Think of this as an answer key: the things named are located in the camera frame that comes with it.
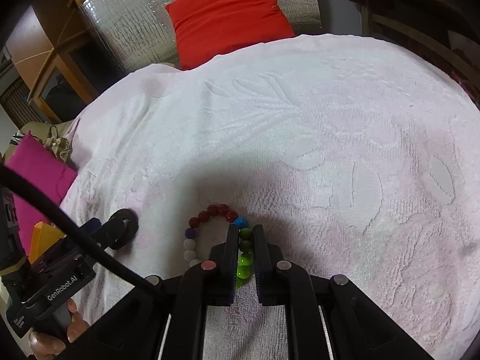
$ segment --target white blanket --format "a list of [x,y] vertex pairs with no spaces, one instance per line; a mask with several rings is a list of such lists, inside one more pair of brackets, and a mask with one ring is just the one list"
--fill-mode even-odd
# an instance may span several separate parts
[[[480,115],[400,47],[300,36],[192,71],[152,65],[68,137],[79,174],[63,209],[79,224],[134,209],[139,233],[114,255],[140,275],[183,274],[188,219],[227,203],[310,273],[347,275],[436,359],[459,359],[480,328]],[[203,226],[200,258],[225,233]],[[130,289],[97,272],[77,297],[90,322]],[[204,358],[286,359],[282,316],[250,283],[209,310]]]

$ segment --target white bead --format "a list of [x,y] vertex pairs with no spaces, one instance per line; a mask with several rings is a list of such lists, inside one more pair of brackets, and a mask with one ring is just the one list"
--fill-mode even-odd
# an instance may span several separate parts
[[185,259],[185,261],[191,261],[195,257],[197,257],[197,254],[192,250],[186,250],[185,253],[183,254],[183,258]]
[[187,238],[183,242],[183,247],[188,251],[192,251],[193,249],[195,249],[195,241],[193,239],[188,239]]
[[195,265],[197,265],[197,264],[200,264],[200,263],[201,263],[201,261],[200,261],[199,259],[193,259],[193,260],[190,261],[190,263],[188,264],[188,266],[189,266],[190,268],[192,268],[193,266],[195,266]]

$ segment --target blue bead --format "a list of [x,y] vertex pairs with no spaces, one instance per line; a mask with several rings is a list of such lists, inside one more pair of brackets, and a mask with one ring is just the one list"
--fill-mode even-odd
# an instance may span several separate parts
[[185,238],[192,239],[192,238],[197,238],[197,236],[198,236],[198,231],[196,231],[195,229],[192,229],[191,227],[189,227],[188,229],[185,230]]
[[235,219],[233,221],[233,224],[236,225],[239,229],[250,226],[248,224],[248,221],[243,216],[239,216],[237,219]]

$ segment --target green bead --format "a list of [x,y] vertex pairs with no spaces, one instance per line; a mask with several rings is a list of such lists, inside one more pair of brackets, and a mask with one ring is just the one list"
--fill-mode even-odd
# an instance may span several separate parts
[[237,267],[237,278],[246,279],[250,276],[250,267],[239,265]]
[[240,241],[238,244],[238,248],[243,253],[250,253],[251,252],[251,242],[250,241]]
[[243,285],[244,285],[243,280],[237,277],[237,281],[235,283],[235,289],[238,290]]
[[240,230],[240,238],[248,241],[251,238],[251,228],[244,227]]
[[238,263],[241,266],[251,266],[254,261],[254,257],[250,253],[242,253],[238,258]]

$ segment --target silver foil sheet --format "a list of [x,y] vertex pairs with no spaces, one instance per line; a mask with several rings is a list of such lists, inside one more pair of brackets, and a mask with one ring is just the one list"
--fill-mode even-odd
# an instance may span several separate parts
[[[82,12],[92,33],[99,37],[125,72],[151,63],[178,64],[175,32],[165,10],[174,0],[86,0]],[[297,34],[318,33],[317,0],[277,0]]]

